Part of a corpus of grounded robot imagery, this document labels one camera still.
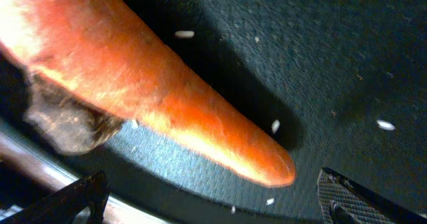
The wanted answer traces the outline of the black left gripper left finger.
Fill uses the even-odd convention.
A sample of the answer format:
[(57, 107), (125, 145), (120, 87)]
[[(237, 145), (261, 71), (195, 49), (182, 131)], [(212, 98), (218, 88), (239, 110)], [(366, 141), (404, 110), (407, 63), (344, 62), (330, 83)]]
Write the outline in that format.
[(83, 177), (57, 192), (7, 217), (3, 224), (72, 223), (77, 215), (89, 208), (87, 220), (103, 223), (103, 214), (109, 198), (109, 185), (104, 171)]

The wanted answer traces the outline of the round black tray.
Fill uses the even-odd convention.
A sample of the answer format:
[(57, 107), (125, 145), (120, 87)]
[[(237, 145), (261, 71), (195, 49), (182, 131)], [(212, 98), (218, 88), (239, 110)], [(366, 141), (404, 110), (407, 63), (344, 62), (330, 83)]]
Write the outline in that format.
[(80, 156), (56, 154), (23, 121), (26, 80), (1, 61), (1, 127), (76, 175), (180, 223), (321, 223), (329, 167), (426, 212), (426, 0), (124, 0), (204, 81), (274, 133), (293, 185), (246, 181), (126, 123)]

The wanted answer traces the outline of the brown cookie piece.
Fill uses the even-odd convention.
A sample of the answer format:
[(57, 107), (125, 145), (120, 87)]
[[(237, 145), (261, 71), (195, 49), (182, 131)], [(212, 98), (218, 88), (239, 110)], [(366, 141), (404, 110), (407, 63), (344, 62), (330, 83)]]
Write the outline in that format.
[(62, 155), (82, 155), (121, 131), (125, 120), (94, 109), (52, 81), (30, 74), (26, 122)]

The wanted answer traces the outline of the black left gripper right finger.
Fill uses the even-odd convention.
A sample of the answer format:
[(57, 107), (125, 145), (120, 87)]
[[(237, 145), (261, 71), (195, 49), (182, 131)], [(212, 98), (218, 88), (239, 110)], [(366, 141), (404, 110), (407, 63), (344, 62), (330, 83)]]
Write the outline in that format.
[(410, 211), (350, 178), (323, 167), (317, 195), (324, 223), (425, 223)]

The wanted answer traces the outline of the orange carrot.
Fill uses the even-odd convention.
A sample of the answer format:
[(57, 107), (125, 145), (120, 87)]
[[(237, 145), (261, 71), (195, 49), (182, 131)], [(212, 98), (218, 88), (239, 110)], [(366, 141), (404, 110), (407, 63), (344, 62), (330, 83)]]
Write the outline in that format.
[(1, 51), (93, 107), (140, 123), (265, 187), (290, 154), (232, 107), (122, 0), (1, 0)]

